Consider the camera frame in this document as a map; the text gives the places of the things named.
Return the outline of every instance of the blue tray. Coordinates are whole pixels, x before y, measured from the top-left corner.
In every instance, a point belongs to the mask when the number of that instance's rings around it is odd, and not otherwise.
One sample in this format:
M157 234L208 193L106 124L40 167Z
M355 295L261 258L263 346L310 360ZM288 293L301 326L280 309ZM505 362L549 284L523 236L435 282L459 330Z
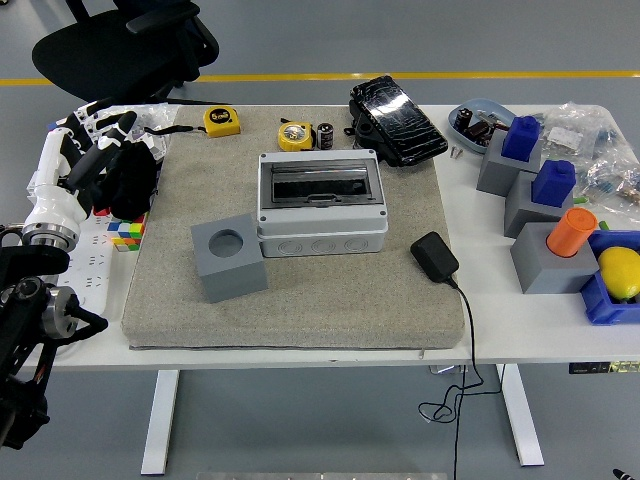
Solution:
M513 119L516 118L516 115L513 112L507 110L499 103L496 103L493 100L487 100L486 98L474 98L473 100L464 102L462 105L454 108L451 111L451 113L449 114L449 126L451 127L456 140L465 145L467 148L482 155L484 155L484 153L487 151L487 147L478 145L477 143L469 140L467 137L462 135L462 133L453 128L453 125L456 121L456 116L458 115L458 110L462 110L463 108L468 108L473 112L471 123L469 125L473 125L474 123L480 121L480 119L476 116L476 112L478 110L486 112L487 115L491 115L493 113L498 118L498 120L500 120L508 127L511 126Z
M598 258L609 247L640 248L640 231L637 230L596 230L589 237L589 245ZM640 322L639 303L616 303L611 299L600 272L580 290L587 307L587 317L594 325L615 325L617 323Z

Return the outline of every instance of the gray plastic box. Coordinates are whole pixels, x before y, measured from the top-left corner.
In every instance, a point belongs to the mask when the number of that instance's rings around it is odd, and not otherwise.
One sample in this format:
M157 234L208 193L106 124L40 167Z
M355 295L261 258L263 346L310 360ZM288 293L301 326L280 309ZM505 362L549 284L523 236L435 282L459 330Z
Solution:
M522 293L578 293L598 271L589 242L573 257L559 257L547 247L557 223L527 223L511 246Z
M191 238L198 276L210 302L269 288L250 214L193 225Z
M521 171L538 173L542 158L542 140L538 140L529 155L528 162L502 156L502 144L507 136L504 130L496 129L487 151L482 157L477 190L506 197Z
M562 207L553 207L531 201L531 182L535 173L520 172L504 201L504 236L516 238L526 223L558 222L573 207L573 197L568 195Z

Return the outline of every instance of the mechanical arm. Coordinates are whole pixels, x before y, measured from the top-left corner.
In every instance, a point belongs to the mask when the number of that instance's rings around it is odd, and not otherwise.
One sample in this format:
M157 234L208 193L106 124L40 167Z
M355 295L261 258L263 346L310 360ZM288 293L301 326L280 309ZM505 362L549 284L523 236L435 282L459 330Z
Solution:
M69 266L80 223L91 211L92 189L107 165L127 148L136 119L126 112L102 125L89 120L102 108L77 110L47 135L29 186L34 204L24 224L0 226L0 445L20 449L49 422L45 389L56 350L107 328L107 320L84 310L70 287L57 287ZM8 234L19 246L2 246ZM78 327L82 320L86 325ZM25 361L42 345L33 377L18 378Z

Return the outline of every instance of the blue block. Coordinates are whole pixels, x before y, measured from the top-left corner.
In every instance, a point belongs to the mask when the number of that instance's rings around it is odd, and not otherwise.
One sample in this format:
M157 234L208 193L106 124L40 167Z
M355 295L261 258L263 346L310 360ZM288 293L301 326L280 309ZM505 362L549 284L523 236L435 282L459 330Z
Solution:
M502 156L528 162L531 150L540 136L540 124L531 117L516 117L502 144Z
M562 207L576 184L576 169L566 160L547 160L531 184L531 201Z

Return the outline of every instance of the blue bowl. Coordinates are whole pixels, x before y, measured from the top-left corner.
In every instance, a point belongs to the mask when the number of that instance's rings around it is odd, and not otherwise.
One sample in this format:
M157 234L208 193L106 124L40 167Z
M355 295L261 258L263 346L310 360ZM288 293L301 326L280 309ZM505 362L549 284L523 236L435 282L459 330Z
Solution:
M499 103L496 103L493 100L487 100L486 98L474 98L473 100L464 102L462 105L454 108L451 111L451 113L449 114L449 126L451 127L451 130L453 131L453 135L456 138L456 140L458 140L460 143L462 143L464 146L466 146L470 150L473 150L474 152L480 153L482 155L484 155L484 153L487 151L487 147L483 145L478 145L474 141L469 140L461 132L453 128L453 125L456 122L456 117L458 116L458 110L462 110L463 108L468 108L473 112L473 116L471 117L471 123L469 125L473 125L476 122L480 121L480 118L476 116L476 112L478 110L482 110L483 112L486 112L487 115L491 115L491 114L495 115L498 120L500 120L502 123L504 123L508 127L511 126L511 122L513 122L513 119L516 118L515 113L507 110Z

